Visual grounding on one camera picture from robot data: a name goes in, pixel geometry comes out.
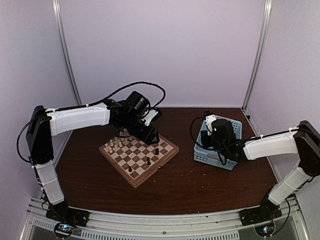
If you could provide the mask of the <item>light blue plastic basket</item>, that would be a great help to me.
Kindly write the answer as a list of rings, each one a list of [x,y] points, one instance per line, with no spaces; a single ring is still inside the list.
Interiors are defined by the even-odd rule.
[[[239,140],[242,138],[242,123],[240,121],[219,115],[215,115],[214,117],[216,119],[225,119],[227,121],[230,121],[236,139]],[[229,159],[225,160],[224,156],[220,155],[222,161],[225,163],[225,165],[223,165],[220,161],[218,153],[216,151],[212,151],[212,149],[212,147],[210,147],[210,150],[203,149],[195,143],[193,148],[193,159],[203,164],[211,165],[230,171],[237,165],[236,161],[232,161]]]

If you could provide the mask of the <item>wooden chess board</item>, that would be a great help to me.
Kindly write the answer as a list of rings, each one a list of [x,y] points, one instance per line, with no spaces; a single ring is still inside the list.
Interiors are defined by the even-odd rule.
[[[156,148],[159,149],[159,155],[155,155]],[[103,145],[99,148],[100,153],[133,188],[137,188],[160,170],[179,150],[178,146],[161,135],[159,142],[151,145],[133,136],[128,146],[114,153],[103,150]],[[150,158],[151,165],[147,165],[147,157]]]

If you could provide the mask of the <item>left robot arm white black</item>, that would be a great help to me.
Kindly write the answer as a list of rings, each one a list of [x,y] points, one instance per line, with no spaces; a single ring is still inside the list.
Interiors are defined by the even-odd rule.
[[[64,108],[34,108],[31,119],[26,123],[16,139],[16,151],[20,159],[30,164],[39,184],[46,194],[49,210],[61,222],[72,218],[72,211],[61,188],[54,167],[53,138],[60,134],[86,133],[98,127],[114,126],[148,145],[159,142],[159,132],[152,123],[162,116],[162,110],[151,106],[141,93],[133,91],[124,100],[116,101],[107,96],[97,102]],[[28,157],[20,151],[20,139],[25,132]]]

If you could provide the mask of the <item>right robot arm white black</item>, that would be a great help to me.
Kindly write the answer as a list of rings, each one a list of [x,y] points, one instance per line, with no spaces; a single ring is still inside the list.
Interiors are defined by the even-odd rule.
[[[232,122],[210,115],[204,118],[201,147],[217,153],[219,161],[244,163],[269,158],[273,164],[292,158],[292,170],[274,185],[256,210],[259,220],[268,220],[290,195],[320,174],[320,134],[307,120],[287,130],[238,139]]]

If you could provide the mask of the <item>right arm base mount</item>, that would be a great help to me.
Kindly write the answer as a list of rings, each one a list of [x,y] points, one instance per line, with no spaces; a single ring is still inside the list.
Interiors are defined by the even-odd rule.
[[[271,221],[272,219],[279,218],[281,216],[281,210],[269,209],[265,206],[245,208],[239,211],[239,217],[242,226],[255,225],[262,222]]]

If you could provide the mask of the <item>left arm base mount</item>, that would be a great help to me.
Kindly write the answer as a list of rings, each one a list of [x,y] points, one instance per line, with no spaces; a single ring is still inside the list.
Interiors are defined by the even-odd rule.
[[[86,227],[90,213],[86,210],[72,208],[61,203],[53,206],[50,205],[45,216],[48,219],[66,223],[73,227]]]

